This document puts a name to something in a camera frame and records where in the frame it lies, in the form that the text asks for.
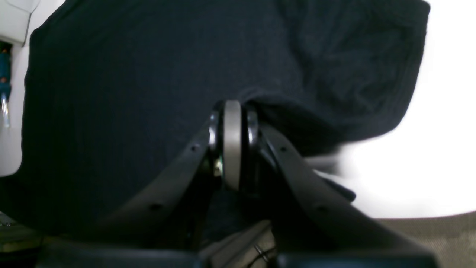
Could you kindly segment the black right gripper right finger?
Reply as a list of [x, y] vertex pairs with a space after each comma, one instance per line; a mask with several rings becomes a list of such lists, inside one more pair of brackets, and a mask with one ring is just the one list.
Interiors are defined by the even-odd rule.
[[244, 107], [244, 193], [265, 206], [276, 261], [435, 261], [422, 245], [352, 206], [355, 195], [317, 175], [277, 129]]

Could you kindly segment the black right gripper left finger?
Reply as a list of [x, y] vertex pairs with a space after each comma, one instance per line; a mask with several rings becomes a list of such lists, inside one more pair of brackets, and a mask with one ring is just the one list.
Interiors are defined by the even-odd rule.
[[242, 105], [219, 102], [183, 151], [143, 190], [102, 219], [97, 238], [140, 247], [191, 248], [216, 188], [240, 190]]

